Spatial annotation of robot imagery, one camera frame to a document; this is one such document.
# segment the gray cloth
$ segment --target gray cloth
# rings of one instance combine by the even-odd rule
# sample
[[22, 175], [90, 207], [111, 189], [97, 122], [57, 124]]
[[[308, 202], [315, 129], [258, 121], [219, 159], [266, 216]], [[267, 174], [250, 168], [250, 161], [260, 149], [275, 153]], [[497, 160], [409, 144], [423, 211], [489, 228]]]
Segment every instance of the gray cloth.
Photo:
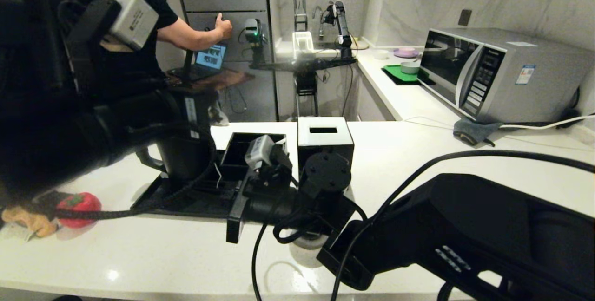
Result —
[[455, 123], [455, 129], [452, 134], [461, 141], [475, 146], [479, 142], [487, 142], [495, 146], [487, 137], [497, 131], [504, 123], [479, 124], [474, 123], [469, 118], [462, 118]]

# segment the hand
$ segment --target hand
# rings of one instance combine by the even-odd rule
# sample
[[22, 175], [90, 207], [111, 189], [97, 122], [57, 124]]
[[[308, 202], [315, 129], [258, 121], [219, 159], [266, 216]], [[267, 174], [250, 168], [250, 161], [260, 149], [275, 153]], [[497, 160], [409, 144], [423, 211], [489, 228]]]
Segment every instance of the hand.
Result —
[[223, 40], [227, 40], [231, 37], [233, 27], [231, 26], [231, 22], [229, 20], [224, 21], [223, 14], [219, 13], [217, 15], [217, 21], [215, 21], [215, 30], [220, 30], [223, 35]]

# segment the green tray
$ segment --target green tray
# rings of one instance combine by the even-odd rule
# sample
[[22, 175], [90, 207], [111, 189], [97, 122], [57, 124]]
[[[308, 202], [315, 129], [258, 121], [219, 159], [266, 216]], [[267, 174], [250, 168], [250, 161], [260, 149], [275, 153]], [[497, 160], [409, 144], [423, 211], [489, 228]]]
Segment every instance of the green tray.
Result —
[[399, 64], [385, 65], [383, 66], [382, 71], [384, 71], [396, 85], [420, 85], [417, 80], [417, 74], [404, 74], [401, 72], [401, 66]]

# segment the laptop screen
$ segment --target laptop screen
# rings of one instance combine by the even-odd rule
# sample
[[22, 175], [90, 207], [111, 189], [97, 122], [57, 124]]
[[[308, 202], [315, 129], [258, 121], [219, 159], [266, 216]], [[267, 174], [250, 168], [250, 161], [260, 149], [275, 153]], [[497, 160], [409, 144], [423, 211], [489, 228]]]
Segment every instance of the laptop screen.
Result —
[[205, 51], [196, 52], [196, 64], [219, 70], [223, 64], [226, 49], [226, 45], [218, 44]]

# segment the microwave button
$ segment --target microwave button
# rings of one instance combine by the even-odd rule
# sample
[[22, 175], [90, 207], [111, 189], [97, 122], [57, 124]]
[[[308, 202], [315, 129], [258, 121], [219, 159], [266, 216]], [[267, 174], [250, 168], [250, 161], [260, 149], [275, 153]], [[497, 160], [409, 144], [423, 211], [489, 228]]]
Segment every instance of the microwave button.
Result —
[[465, 102], [465, 104], [463, 105], [463, 108], [466, 108], [468, 111], [470, 111], [472, 113], [472, 115], [476, 115], [477, 114], [477, 108], [475, 108], [474, 106], [472, 106], [468, 102]]
[[483, 85], [482, 83], [478, 82], [478, 81], [474, 81], [473, 85], [475, 85], [476, 87], [478, 87], [480, 90], [487, 90], [487, 86]]
[[475, 100], [472, 97], [467, 97], [467, 101], [470, 102], [470, 103], [472, 103], [472, 104], [474, 104], [475, 106], [479, 106], [480, 105], [480, 102], [478, 100]]
[[479, 94], [480, 96], [484, 96], [485, 92], [483, 92], [482, 90], [478, 89], [477, 87], [472, 86], [471, 90], [477, 94]]
[[475, 92], [469, 92], [469, 95], [478, 101], [482, 101], [482, 96], [480, 96], [479, 94], [477, 94]]

